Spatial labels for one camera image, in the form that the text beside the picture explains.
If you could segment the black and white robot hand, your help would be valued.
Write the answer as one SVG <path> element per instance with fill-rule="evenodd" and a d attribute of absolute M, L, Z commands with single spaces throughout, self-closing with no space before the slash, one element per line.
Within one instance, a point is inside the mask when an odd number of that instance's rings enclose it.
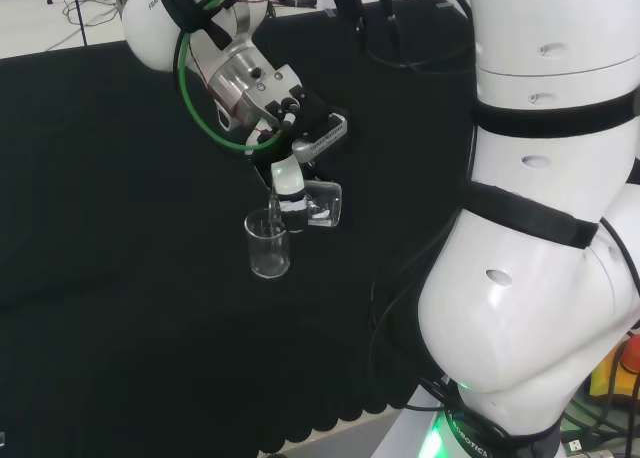
<path fill-rule="evenodd" d="M 280 100 L 269 98 L 264 111 L 267 129 L 252 133 L 247 144 L 275 142 L 247 155 L 269 191 L 269 221 L 300 233 L 313 224 L 307 183 L 328 180 L 317 170 L 317 159 L 346 137 L 348 114 L 300 85 Z"/>

